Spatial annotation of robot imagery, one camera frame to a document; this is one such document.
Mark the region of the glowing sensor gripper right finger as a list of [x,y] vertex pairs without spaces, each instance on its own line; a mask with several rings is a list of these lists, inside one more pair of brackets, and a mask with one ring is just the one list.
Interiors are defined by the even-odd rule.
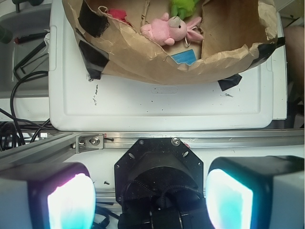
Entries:
[[210,165],[205,194],[216,229],[305,227],[302,157],[218,157]]

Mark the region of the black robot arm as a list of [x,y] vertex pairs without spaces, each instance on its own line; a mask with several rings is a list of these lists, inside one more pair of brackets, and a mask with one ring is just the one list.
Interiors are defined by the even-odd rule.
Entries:
[[3,229],[302,229],[305,160],[292,155],[202,160],[169,138],[139,139],[114,164],[116,215],[97,206],[79,162],[0,168]]

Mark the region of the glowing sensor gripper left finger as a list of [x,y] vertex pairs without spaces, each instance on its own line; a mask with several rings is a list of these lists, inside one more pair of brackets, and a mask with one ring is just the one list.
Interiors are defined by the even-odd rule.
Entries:
[[78,162],[0,166],[2,229],[89,229],[96,192]]

